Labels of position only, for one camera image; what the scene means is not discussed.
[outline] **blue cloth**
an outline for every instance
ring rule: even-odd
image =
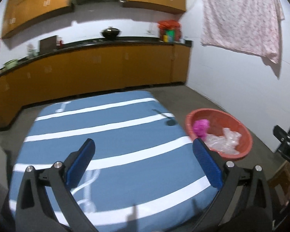
[[[84,98],[66,104],[63,113],[144,98],[153,98],[153,96],[146,91],[131,91]],[[39,116],[54,114],[60,107],[61,104],[50,105],[44,108]],[[139,102],[38,120],[34,122],[28,137],[71,130],[79,131],[83,128],[101,127],[112,123],[151,118],[151,116],[161,117],[153,109],[169,113],[157,101]],[[24,142],[14,169],[16,170],[21,164],[53,164],[59,160],[64,161],[71,152],[77,151],[87,138],[91,138],[96,145],[94,161],[91,161],[92,166],[96,165],[95,161],[98,163],[102,159],[105,163],[101,163],[101,169],[89,170],[88,167],[79,186],[90,180],[93,181],[73,194],[81,209],[85,214],[89,214],[88,218],[91,222],[100,232],[120,231],[121,229],[122,231],[139,232],[166,230],[197,215],[211,203],[217,193],[216,188],[210,185],[200,187],[200,191],[193,188],[184,191],[195,182],[207,182],[207,179],[194,157],[191,140],[186,137],[179,125],[167,126],[166,121],[167,119],[163,118],[129,127],[82,135],[74,135],[75,131],[72,131],[72,136]],[[135,159],[144,155],[132,154],[140,151],[146,152],[146,149],[168,142],[172,143],[176,139],[184,139],[188,142],[168,152],[145,159]],[[161,147],[154,148],[151,153],[160,151],[160,149]],[[123,165],[104,168],[104,165],[110,162],[108,158],[122,156],[116,157],[115,162],[117,162],[126,158],[127,155],[133,155],[135,160]],[[21,171],[14,171],[12,176],[9,198],[14,203],[17,200],[22,176]],[[177,191],[183,192],[183,194],[176,195]],[[192,194],[187,199],[180,199],[185,194],[194,193],[194,191],[197,194]],[[47,192],[54,211],[60,213],[51,189],[48,188]],[[176,199],[180,199],[176,205],[168,203],[168,201],[174,202]],[[155,211],[151,205],[155,201],[157,202],[156,208],[165,208]],[[124,216],[124,220],[120,219],[120,215],[127,209],[129,210],[127,216]],[[130,214],[130,210],[134,209],[135,218],[133,218],[133,212]],[[116,214],[116,217],[109,217],[104,212],[110,212],[110,215]]]

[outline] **white wall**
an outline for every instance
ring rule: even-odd
[[[6,0],[0,4],[4,17]],[[121,30],[120,36],[157,37],[157,22],[174,19],[168,13],[147,9],[123,8],[119,2],[90,3],[76,6],[75,12],[48,19],[0,41],[0,68],[11,59],[27,56],[26,46],[39,48],[41,39],[59,35],[64,43],[100,38],[100,32],[112,26]]]
[[[290,4],[280,1],[285,14],[281,65],[265,65],[257,56],[202,46],[202,0],[188,4],[190,10],[180,19],[183,35],[194,41],[187,86],[234,115],[272,151],[279,144],[273,127],[290,128]]]

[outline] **concrete floor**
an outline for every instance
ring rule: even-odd
[[[182,128],[184,128],[186,115],[192,110],[198,108],[214,108],[222,110],[210,100],[184,85],[151,87],[143,90],[151,92],[164,107],[173,113]],[[40,111],[47,105],[48,104],[23,110],[8,131],[0,132],[0,144],[2,148],[10,154],[10,170],[17,159],[23,140],[29,132],[33,121],[39,115]],[[255,165],[261,165],[264,169],[266,178],[270,179],[285,160],[280,155],[273,154],[270,149],[253,133],[251,133],[251,135],[253,137],[253,147],[251,152],[246,156],[246,158],[235,163],[244,168],[253,168]],[[238,198],[239,195],[240,192],[236,193],[234,198]],[[227,212],[230,214],[226,213],[227,216],[231,216],[233,213],[232,209],[233,208],[230,208],[230,211]],[[180,228],[172,230],[172,232],[191,231],[195,221],[196,218],[193,218]]]

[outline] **pink plastic bag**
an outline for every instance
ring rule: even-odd
[[[203,141],[206,140],[208,129],[209,129],[209,121],[207,119],[197,120],[196,122],[194,122],[192,126],[193,132]]]

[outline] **hanging towel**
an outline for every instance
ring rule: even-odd
[[[280,22],[284,20],[279,0],[203,0],[201,43],[232,51],[281,58]]]

